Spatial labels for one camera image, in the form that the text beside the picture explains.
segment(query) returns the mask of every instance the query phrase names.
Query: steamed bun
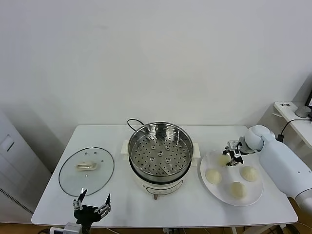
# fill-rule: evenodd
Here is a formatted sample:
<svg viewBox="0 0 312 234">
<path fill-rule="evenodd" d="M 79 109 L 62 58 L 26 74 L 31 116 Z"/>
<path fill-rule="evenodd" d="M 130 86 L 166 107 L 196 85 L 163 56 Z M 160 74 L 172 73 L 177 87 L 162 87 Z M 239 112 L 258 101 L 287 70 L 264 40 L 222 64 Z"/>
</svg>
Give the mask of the steamed bun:
<svg viewBox="0 0 312 234">
<path fill-rule="evenodd" d="M 254 182 L 258 179 L 258 171 L 256 168 L 247 166 L 240 170 L 240 175 L 247 181 Z"/>
<path fill-rule="evenodd" d="M 220 155 L 218 157 L 218 163 L 221 167 L 225 167 L 229 161 L 231 161 L 231 156 L 229 155 Z"/>
<path fill-rule="evenodd" d="M 242 199 L 247 195 L 246 186 L 240 182 L 234 182 L 231 185 L 231 195 L 237 199 Z"/>
<path fill-rule="evenodd" d="M 217 169 L 208 169 L 206 171 L 206 179 L 211 184 L 219 184 L 222 180 L 222 174 Z"/>
</svg>

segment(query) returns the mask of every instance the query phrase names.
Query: glass lid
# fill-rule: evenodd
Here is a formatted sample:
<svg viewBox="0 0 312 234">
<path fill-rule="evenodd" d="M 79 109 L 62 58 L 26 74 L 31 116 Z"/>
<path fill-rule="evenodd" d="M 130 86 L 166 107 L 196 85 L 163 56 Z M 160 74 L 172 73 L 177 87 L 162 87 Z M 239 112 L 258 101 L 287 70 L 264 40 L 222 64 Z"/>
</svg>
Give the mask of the glass lid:
<svg viewBox="0 0 312 234">
<path fill-rule="evenodd" d="M 79 196 L 88 189 L 88 196 L 104 187 L 113 170 L 114 161 L 108 151 L 97 147 L 86 148 L 66 160 L 59 172 L 58 182 L 68 195 Z"/>
</svg>

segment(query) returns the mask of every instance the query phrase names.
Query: air vent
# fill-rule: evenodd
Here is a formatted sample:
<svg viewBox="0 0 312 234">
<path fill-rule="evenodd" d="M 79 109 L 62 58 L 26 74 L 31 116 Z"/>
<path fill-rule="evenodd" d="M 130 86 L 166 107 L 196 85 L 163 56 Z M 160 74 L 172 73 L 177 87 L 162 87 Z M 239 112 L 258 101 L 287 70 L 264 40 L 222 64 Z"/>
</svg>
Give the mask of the air vent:
<svg viewBox="0 0 312 234">
<path fill-rule="evenodd" d="M 13 201 L 14 203 L 16 203 L 17 205 L 19 205 L 20 207 L 22 207 L 24 210 L 26 210 L 27 212 L 31 213 L 32 215 L 34 214 L 34 212 L 32 212 L 31 210 L 29 210 L 26 206 L 24 206 L 22 203 L 20 203 L 19 201 L 17 201 L 14 197 L 12 197 L 9 193 L 7 193 L 5 190 L 3 190 L 2 188 L 0 188 L 0 193 L 2 193 L 3 195 L 5 195 L 7 198 L 9 198 L 11 201 Z"/>
</svg>

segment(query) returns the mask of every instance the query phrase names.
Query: white plate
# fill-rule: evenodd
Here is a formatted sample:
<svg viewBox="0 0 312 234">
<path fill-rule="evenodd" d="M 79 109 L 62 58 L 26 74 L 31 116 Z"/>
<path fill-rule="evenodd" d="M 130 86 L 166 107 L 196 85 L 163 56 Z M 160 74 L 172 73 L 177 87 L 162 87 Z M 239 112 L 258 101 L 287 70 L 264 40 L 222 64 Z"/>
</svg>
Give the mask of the white plate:
<svg viewBox="0 0 312 234">
<path fill-rule="evenodd" d="M 234 167 L 221 167 L 217 159 L 219 155 L 220 154 L 216 154 L 216 152 L 211 152 L 203 157 L 200 163 L 200 174 L 208 190 L 221 201 L 233 206 L 249 206 L 257 202 L 263 192 L 263 181 L 258 166 L 258 157 L 256 155 L 243 156 L 244 164 L 239 164 Z M 240 175 L 239 171 L 245 166 L 253 166 L 258 170 L 259 178 L 257 181 L 246 181 Z M 218 169 L 222 174 L 222 181 L 220 184 L 211 184 L 206 179 L 205 173 L 207 169 L 212 168 Z M 230 187 L 233 182 L 241 182 L 246 186 L 247 196 L 245 198 L 236 199 L 231 196 Z"/>
</svg>

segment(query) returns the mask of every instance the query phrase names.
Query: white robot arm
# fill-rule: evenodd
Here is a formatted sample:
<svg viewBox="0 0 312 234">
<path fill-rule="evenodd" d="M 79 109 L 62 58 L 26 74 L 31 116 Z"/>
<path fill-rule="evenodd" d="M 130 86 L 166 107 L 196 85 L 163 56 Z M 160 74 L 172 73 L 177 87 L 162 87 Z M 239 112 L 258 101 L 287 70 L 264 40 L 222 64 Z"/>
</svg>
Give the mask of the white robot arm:
<svg viewBox="0 0 312 234">
<path fill-rule="evenodd" d="M 269 129 L 262 125 L 251 127 L 240 141 L 229 141 L 227 148 L 235 152 L 235 146 L 237 149 L 240 146 L 239 154 L 257 152 L 260 164 L 277 188 L 312 214 L 311 169 L 290 148 L 277 141 Z"/>
</svg>

